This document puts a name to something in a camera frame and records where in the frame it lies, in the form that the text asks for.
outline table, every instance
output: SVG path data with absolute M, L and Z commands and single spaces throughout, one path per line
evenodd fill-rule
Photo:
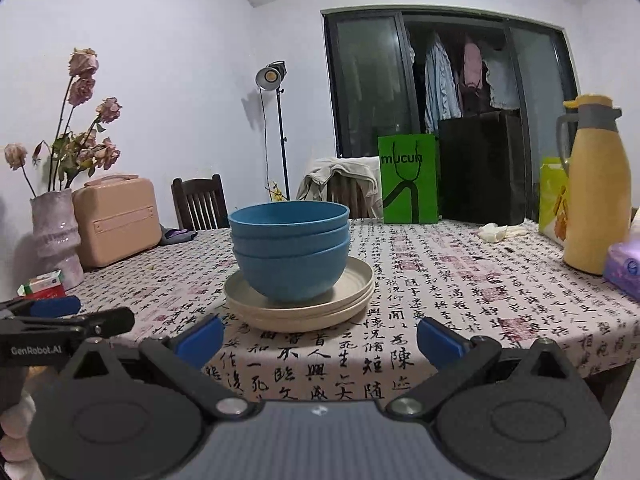
M 514 348 L 548 336 L 583 376 L 640 358 L 638 304 L 565 266 L 562 249 L 525 225 L 529 235 L 488 244 L 461 222 L 352 221 L 350 253 L 373 267 L 374 296 L 366 312 L 321 332 L 263 332 L 228 310 L 223 283 L 238 268 L 229 230 L 91 272 L 74 293 L 82 312 L 131 308 L 130 340 L 177 335 L 220 313 L 224 345 L 204 371 L 249 400 L 389 402 L 435 372 L 415 341 L 424 316 Z

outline yellow lid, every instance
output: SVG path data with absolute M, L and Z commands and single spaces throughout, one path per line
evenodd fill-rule
M 565 108 L 577 108 L 581 105 L 603 105 L 609 108 L 613 107 L 613 100 L 606 95 L 584 94 L 578 95 L 574 101 L 565 101 Z

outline yellow thermos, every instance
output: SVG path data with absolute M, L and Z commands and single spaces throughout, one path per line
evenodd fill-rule
M 631 170 L 616 127 L 622 115 L 610 98 L 581 95 L 564 103 L 578 113 L 558 118 L 556 136 L 562 166 L 569 176 L 569 213 L 564 262 L 602 274 L 610 245 L 622 242 L 631 216 Z M 570 162 L 562 142 L 562 124 L 577 122 Z

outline ceramic vase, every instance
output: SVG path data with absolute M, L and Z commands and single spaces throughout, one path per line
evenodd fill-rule
M 50 191 L 31 199 L 31 219 L 36 252 L 46 272 L 62 270 L 65 290 L 84 280 L 76 254 L 80 244 L 71 190 Z

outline plate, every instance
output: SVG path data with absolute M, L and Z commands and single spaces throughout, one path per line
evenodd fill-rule
M 239 311 L 235 311 L 234 313 L 238 319 L 259 330 L 281 333 L 313 332 L 344 323 L 351 319 L 369 305 L 369 301 L 371 301 L 373 297 L 373 290 L 374 288 L 371 287 L 364 297 L 356 300 L 356 302 L 351 305 L 343 307 L 337 312 L 317 317 L 304 317 L 301 319 L 263 319 L 260 317 L 245 316 Z
M 373 289 L 373 269 L 367 262 L 349 256 L 344 272 L 335 285 L 311 300 L 281 303 L 269 300 L 252 288 L 241 271 L 226 279 L 224 290 L 227 305 L 235 312 L 261 319 L 293 319 L 317 317 L 355 303 Z

